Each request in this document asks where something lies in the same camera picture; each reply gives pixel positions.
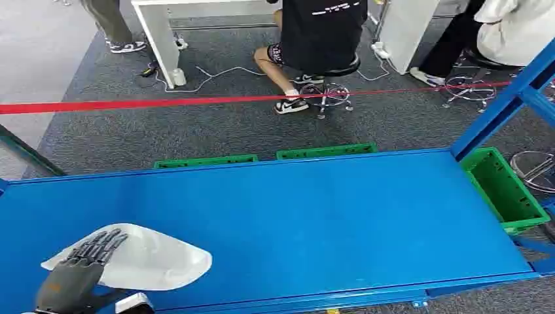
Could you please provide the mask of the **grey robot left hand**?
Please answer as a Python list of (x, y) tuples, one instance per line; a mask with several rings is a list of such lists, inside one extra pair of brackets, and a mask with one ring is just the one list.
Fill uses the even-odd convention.
[(77, 245), (68, 257), (56, 264), (42, 283), (35, 300), (34, 313), (97, 313), (129, 293), (113, 288), (97, 295), (105, 266), (128, 234), (120, 228), (102, 231)]

